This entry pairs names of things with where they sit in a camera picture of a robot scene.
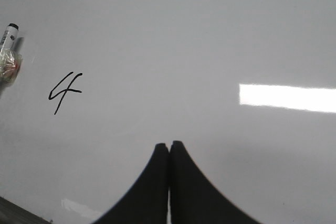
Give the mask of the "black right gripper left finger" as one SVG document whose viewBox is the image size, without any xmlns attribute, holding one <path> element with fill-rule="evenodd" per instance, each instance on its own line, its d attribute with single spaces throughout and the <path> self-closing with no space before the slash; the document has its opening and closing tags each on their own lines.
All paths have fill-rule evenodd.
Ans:
<svg viewBox="0 0 336 224">
<path fill-rule="evenodd" d="M 132 187 L 95 223 L 167 223 L 168 168 L 169 151 L 156 144 Z"/>
</svg>

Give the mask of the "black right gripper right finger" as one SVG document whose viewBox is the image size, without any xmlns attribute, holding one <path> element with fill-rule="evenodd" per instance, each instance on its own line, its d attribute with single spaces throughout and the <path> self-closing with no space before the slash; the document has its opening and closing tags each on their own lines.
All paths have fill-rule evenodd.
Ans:
<svg viewBox="0 0 336 224">
<path fill-rule="evenodd" d="M 170 207 L 172 223 L 258 223 L 213 186 L 181 141 L 170 149 Z"/>
</svg>

